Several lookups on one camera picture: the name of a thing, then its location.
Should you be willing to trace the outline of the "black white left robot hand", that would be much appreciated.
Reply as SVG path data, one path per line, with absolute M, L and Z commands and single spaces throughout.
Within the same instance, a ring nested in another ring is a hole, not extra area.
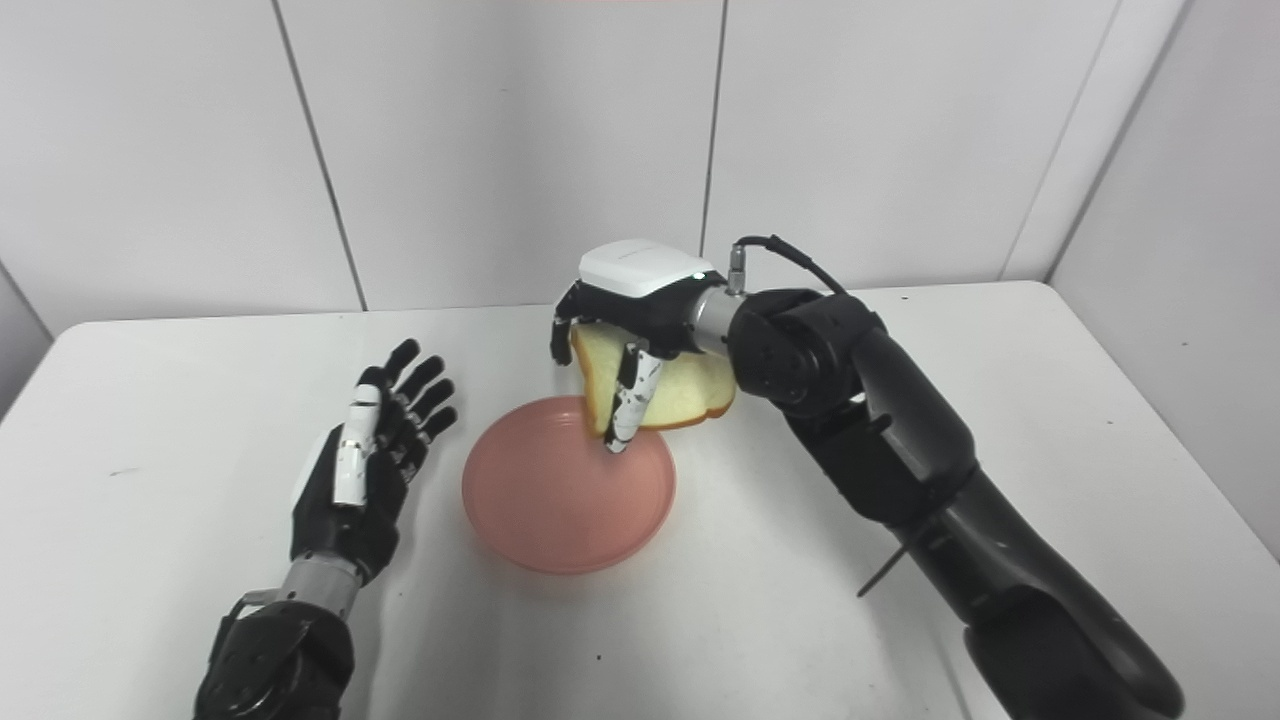
M 291 557 L 334 556 L 362 584 L 376 578 L 398 548 L 398 520 L 433 442 L 458 420 L 453 397 L 443 357 L 424 357 L 413 338 L 367 366 L 294 501 Z

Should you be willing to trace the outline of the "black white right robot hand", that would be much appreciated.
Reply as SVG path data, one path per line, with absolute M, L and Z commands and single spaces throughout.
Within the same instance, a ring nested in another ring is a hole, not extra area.
M 649 240 L 621 240 L 585 252 L 576 281 L 556 305 L 550 355 L 573 360 L 575 325 L 603 322 L 628 333 L 616 373 L 603 443 L 622 454 L 643 427 L 663 370 L 681 354 L 703 351 L 698 318 L 728 282 L 713 265 Z

